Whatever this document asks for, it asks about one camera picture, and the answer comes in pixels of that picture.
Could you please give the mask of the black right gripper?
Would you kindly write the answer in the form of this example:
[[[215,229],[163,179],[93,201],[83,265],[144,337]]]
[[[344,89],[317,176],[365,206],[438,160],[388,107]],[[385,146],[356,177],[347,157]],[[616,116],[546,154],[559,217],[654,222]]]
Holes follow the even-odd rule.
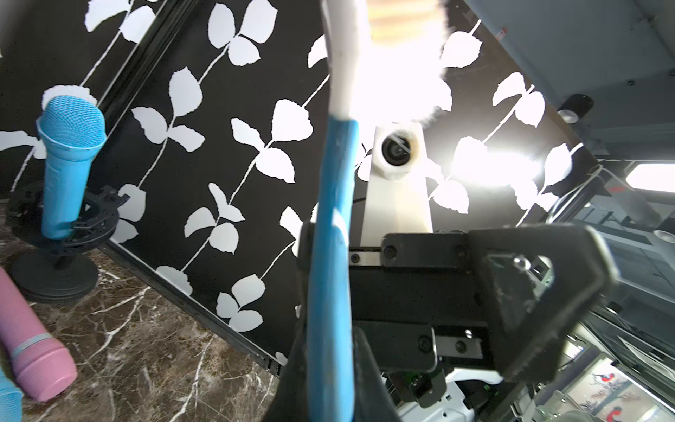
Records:
[[[296,279],[307,302],[315,225],[302,224]],[[388,234],[348,253],[356,421],[399,421],[381,372],[485,369],[555,378],[567,335],[619,271],[587,225]],[[307,312],[265,421],[307,421]]]

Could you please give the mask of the blue white scrub brush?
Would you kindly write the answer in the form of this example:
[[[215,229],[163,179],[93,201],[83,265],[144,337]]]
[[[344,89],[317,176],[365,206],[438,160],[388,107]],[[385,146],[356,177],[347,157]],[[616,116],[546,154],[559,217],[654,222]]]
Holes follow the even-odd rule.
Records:
[[[324,1],[330,100],[306,305],[308,416],[355,415],[348,246],[360,130],[428,119],[437,107],[439,1]]]

